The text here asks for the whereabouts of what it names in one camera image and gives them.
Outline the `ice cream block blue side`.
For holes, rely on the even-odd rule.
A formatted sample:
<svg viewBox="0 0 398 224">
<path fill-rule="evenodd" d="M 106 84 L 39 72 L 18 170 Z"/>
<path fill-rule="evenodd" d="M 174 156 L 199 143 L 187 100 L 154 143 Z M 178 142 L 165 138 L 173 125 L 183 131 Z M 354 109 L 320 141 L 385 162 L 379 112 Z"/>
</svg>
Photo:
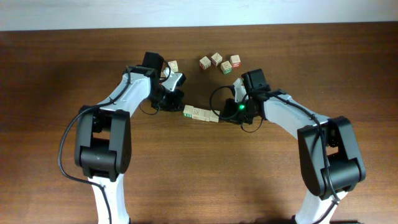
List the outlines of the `ice cream block blue side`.
<svg viewBox="0 0 398 224">
<path fill-rule="evenodd" d="M 192 109 L 192 118 L 204 121 L 203 110 L 200 108 L 193 107 Z"/>
</svg>

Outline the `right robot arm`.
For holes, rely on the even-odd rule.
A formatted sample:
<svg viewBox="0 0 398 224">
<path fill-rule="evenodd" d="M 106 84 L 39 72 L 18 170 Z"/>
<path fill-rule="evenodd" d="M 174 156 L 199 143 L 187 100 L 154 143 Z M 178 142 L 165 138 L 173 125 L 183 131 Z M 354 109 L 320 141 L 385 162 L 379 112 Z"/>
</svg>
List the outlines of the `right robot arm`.
<svg viewBox="0 0 398 224">
<path fill-rule="evenodd" d="M 300 171 L 307 187 L 294 223 L 330 223 L 341 200 L 366 178 L 351 121 L 329 118 L 300 105 L 282 90 L 252 90 L 226 100 L 220 118 L 251 124 L 257 116 L 277 124 L 298 142 Z"/>
</svg>

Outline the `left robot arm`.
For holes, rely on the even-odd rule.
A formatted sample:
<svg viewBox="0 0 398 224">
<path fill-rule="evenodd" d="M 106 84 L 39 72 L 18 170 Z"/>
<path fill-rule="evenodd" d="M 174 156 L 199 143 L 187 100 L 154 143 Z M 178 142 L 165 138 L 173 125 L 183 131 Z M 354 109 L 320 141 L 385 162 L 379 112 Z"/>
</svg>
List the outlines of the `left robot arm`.
<svg viewBox="0 0 398 224">
<path fill-rule="evenodd" d="M 183 73 L 169 71 L 165 80 L 148 67 L 128 67 L 107 99 L 84 106 L 77 120 L 75 164 L 92 186 L 99 223 L 130 223 L 124 199 L 124 174 L 132 157 L 130 118 L 148 99 L 157 111 L 183 109 Z"/>
</svg>

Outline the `plain wooden block blue side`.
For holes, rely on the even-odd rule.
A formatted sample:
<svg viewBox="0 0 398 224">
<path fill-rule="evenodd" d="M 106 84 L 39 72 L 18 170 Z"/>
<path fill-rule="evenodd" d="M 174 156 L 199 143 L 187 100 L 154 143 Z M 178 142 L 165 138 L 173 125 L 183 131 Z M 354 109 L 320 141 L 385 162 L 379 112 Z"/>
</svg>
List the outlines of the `plain wooden block blue side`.
<svg viewBox="0 0 398 224">
<path fill-rule="evenodd" d="M 201 109 L 201 120 L 210 121 L 210 116 L 211 116 L 211 111 L 210 110 L 204 110 Z"/>
</svg>

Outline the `leaf block red side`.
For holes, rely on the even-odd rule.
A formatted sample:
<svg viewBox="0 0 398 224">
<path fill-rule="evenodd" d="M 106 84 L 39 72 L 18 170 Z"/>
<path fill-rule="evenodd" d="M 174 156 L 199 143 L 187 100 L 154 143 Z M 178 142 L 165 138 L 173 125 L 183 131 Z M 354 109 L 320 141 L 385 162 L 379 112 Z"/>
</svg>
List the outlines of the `leaf block red side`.
<svg viewBox="0 0 398 224">
<path fill-rule="evenodd" d="M 219 122 L 219 116 L 216 113 L 214 113 L 212 110 L 210 110 L 209 119 L 210 119 L 211 122 L 214 122 L 214 123 L 218 123 Z"/>
</svg>

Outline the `green sided number block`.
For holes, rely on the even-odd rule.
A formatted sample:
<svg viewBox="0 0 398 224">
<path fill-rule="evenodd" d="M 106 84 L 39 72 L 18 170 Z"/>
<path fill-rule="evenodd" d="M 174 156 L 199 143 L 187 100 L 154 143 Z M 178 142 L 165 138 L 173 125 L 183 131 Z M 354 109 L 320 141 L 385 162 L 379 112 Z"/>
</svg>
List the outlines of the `green sided number block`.
<svg viewBox="0 0 398 224">
<path fill-rule="evenodd" d="M 194 107 L 192 105 L 185 105 L 183 109 L 183 115 L 185 117 L 191 118 Z"/>
</svg>

